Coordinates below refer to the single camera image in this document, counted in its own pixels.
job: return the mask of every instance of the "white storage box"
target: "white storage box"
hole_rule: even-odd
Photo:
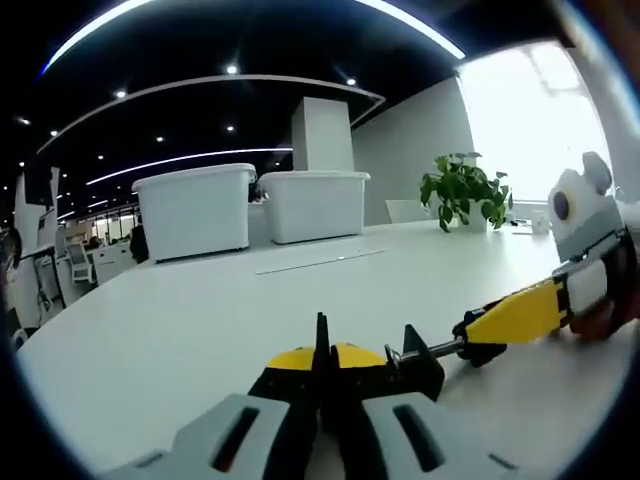
[[[195,168],[144,178],[138,192],[152,260],[249,246],[247,209],[253,165]]]
[[[360,172],[274,172],[260,179],[269,195],[267,224],[276,243],[355,235],[364,225]]]

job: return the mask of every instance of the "curved light strip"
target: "curved light strip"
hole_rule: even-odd
[[[107,24],[114,18],[117,18],[120,15],[127,13],[133,10],[134,8],[138,8],[144,5],[145,3],[149,3],[151,1],[153,0],[128,0],[124,3],[121,3],[117,7],[112,8],[108,12],[103,13],[95,20],[92,20],[91,22],[86,24],[84,27],[82,27],[80,30],[78,30],[69,40],[64,42],[64,45],[62,45],[62,47],[60,47],[58,51],[53,54],[53,57],[51,57],[51,60],[49,60],[49,63],[47,63],[44,66],[40,75],[44,75],[44,72],[46,72],[49,69],[49,67],[51,67],[51,65],[53,65],[60,57],[62,57],[62,55],[67,53],[69,50],[71,50],[80,40],[85,38],[87,35],[95,32],[98,28]]]
[[[180,160],[188,160],[190,158],[215,157],[218,155],[233,155],[236,153],[292,152],[292,151],[293,151],[293,148],[291,147],[278,147],[278,148],[245,148],[242,150],[224,150],[221,152],[197,153],[195,155],[185,155],[184,157],[176,157],[176,158],[170,158],[168,160],[160,160],[159,162],[145,163],[144,165],[138,165],[137,167],[131,167],[131,168],[127,168],[126,170],[120,170],[119,172],[110,173],[109,175],[105,175],[104,177],[91,180],[90,182],[87,182],[87,185],[93,185],[94,183],[98,183],[103,180],[107,180],[109,178],[117,177],[118,175],[122,175],[123,173],[129,173],[135,170],[140,170],[142,168],[153,167],[155,165],[162,165],[163,163],[178,162]]]
[[[69,213],[65,213],[64,215],[60,215],[58,217],[58,220],[62,220],[63,218],[67,218],[69,215],[73,215],[75,212],[75,210],[70,211]]]
[[[98,205],[103,205],[103,204],[107,203],[108,201],[109,200],[100,200],[99,202],[92,203],[91,205],[87,206],[87,208],[97,207]]]
[[[404,10],[400,10],[398,7],[394,7],[390,3],[387,3],[383,0],[355,0],[358,3],[362,3],[363,5],[367,5],[368,7],[375,8],[376,10],[386,13],[387,15],[391,15],[394,18],[397,18],[401,22],[409,25],[411,28],[415,28],[423,35],[426,35],[431,40],[436,42],[442,48],[444,48],[451,55],[456,57],[458,60],[462,60],[466,55],[462,50],[456,47],[449,39],[445,38],[441,33],[436,32],[433,28],[425,23],[421,22],[417,18],[409,15]]]
[[[47,63],[42,69],[42,73],[40,75],[44,75],[44,73],[53,65],[60,57],[62,57],[65,53],[67,53],[71,48],[73,48],[78,42],[80,42],[83,38],[88,36],[89,34],[95,32],[98,28],[106,25],[111,20],[123,15],[134,8],[138,8],[146,3],[149,3],[153,0],[128,0],[124,3],[121,3],[115,8],[112,8],[106,13],[103,13],[95,20],[92,20],[87,25],[82,27],[79,31],[77,31],[69,40],[67,40],[62,47],[58,49],[56,53],[53,54],[49,63]],[[458,60],[461,60],[465,57],[465,54],[462,50],[456,47],[450,40],[445,38],[442,34],[436,32],[433,28],[421,22],[417,18],[409,15],[404,10],[399,9],[398,7],[391,5],[383,0],[355,0],[358,3],[362,3],[363,5],[367,5],[368,7],[375,8],[379,12],[386,13],[401,22],[409,25],[411,28],[415,28],[423,35],[426,35],[435,43],[444,48],[451,55],[456,57]]]
[[[242,81],[242,80],[267,80],[267,81],[275,81],[275,82],[292,82],[292,83],[304,83],[306,85],[317,85],[319,87],[327,87],[327,88],[336,88],[338,90],[344,90],[345,92],[357,93],[360,95],[365,95],[369,98],[375,100],[375,103],[369,108],[366,112],[356,118],[351,122],[351,126],[358,123],[364,117],[369,115],[372,111],[386,102],[386,98],[382,95],[378,95],[376,93],[368,92],[366,90],[362,90],[357,87],[349,87],[347,85],[342,85],[340,83],[332,83],[325,82],[324,80],[314,80],[313,78],[303,78],[303,77],[292,77],[289,75],[260,75],[260,74],[243,74],[243,75],[214,75],[210,77],[198,77],[198,78],[190,78],[188,80],[180,80],[177,82],[165,83],[163,85],[158,85],[156,87],[150,87],[145,90],[140,90],[139,92],[130,93],[124,98],[118,98],[113,100],[112,102],[106,103],[101,107],[96,108],[95,110],[90,111],[89,113],[85,113],[80,118],[74,120],[69,125],[64,127],[62,130],[58,132],[55,137],[51,137],[43,146],[41,146],[36,155],[42,152],[45,148],[47,148],[51,143],[58,140],[62,135],[71,130],[76,125],[84,122],[85,120],[93,117],[94,115],[107,110],[115,105],[118,105],[123,102],[129,102],[136,98],[142,97],[144,95],[149,95],[150,93],[161,92],[163,90],[170,90],[172,88],[186,87],[189,85],[199,85],[202,83],[214,83],[214,82],[231,82],[231,81]]]

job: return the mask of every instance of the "bright window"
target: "bright window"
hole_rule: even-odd
[[[557,42],[504,50],[458,69],[478,166],[504,171],[516,201],[545,201],[582,153],[610,164],[600,119],[582,78]]]

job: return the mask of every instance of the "white tabletop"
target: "white tabletop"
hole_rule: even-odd
[[[19,358],[53,425],[100,473],[169,449],[180,427],[229,393],[246,392],[271,357],[313,344],[318,311],[333,343],[401,349],[406,323],[440,343],[466,310],[547,276],[557,261],[551,236],[447,235],[419,222],[147,264],[47,323]],[[447,357],[440,403],[486,448],[535,472],[557,472],[615,398],[634,328],[590,346],[568,332],[511,346],[481,370]]]

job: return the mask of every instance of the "green plant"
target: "green plant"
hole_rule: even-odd
[[[482,216],[494,229],[504,224],[507,207],[513,207],[511,189],[500,185],[500,179],[506,177],[506,173],[497,172],[497,178],[489,180],[480,167],[465,164],[465,160],[481,156],[476,152],[441,155],[434,161],[439,173],[425,173],[422,177],[420,201],[427,205],[431,194],[436,193],[442,202],[438,208],[440,228],[445,232],[449,232],[448,225],[454,215],[462,224],[469,224],[472,201],[481,204]]]

